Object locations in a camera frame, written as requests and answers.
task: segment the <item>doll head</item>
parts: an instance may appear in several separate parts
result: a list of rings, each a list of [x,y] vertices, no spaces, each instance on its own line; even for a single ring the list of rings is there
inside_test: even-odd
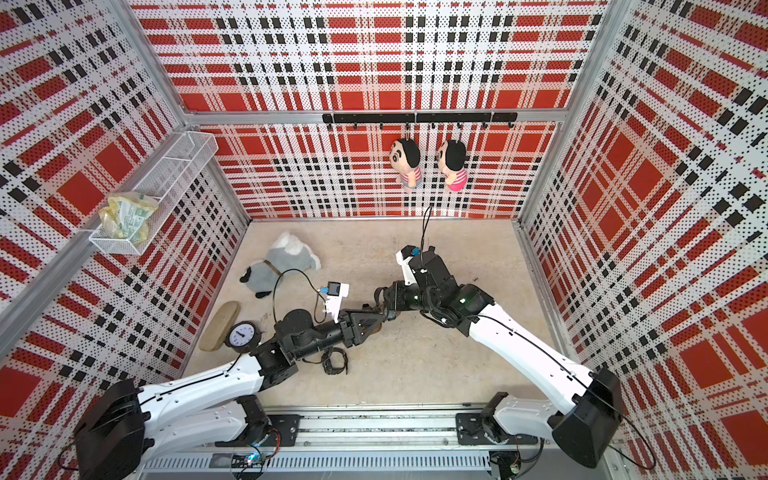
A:
[[[395,140],[389,150],[389,163],[401,174],[407,174],[416,169],[421,162],[420,157],[419,146],[410,139]]]
[[[437,168],[445,175],[448,185],[456,181],[456,174],[464,168],[467,147],[460,141],[446,140],[437,150]]]

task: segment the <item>plush doll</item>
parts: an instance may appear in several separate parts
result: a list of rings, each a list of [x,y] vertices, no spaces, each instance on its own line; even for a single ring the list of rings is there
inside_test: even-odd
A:
[[[416,188],[422,184],[421,154],[413,140],[395,140],[389,150],[389,163],[400,173],[400,181],[406,187]]]
[[[445,184],[458,192],[467,184],[467,147],[460,141],[446,140],[437,150],[437,168],[445,175]]]
[[[249,266],[240,282],[245,283],[256,294],[256,298],[262,298],[272,293],[280,273],[291,268],[320,270],[320,259],[298,237],[283,232],[266,252],[266,258]],[[294,273],[299,272],[288,272],[283,277]]]

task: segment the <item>clock face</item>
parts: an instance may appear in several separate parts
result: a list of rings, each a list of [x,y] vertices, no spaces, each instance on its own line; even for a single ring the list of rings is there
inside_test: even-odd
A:
[[[230,330],[230,345],[235,347],[245,346],[253,339],[255,334],[256,329],[251,323],[241,323],[239,325],[235,325],[235,327]]]

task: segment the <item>black motor housing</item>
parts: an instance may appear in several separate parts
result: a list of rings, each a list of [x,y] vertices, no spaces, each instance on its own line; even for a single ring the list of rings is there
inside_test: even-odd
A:
[[[570,412],[548,419],[552,438],[576,462],[595,468],[621,423],[623,408],[618,377],[601,369]]]
[[[133,472],[154,444],[144,441],[144,418],[132,379],[109,387],[74,428],[81,480],[114,480]]]

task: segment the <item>pink shirt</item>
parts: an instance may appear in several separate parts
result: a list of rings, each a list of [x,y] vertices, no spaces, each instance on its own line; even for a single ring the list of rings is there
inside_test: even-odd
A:
[[[453,184],[448,185],[448,189],[451,192],[458,192],[464,186],[467,184],[467,169],[462,168],[457,174],[456,174],[456,180],[453,182]]]

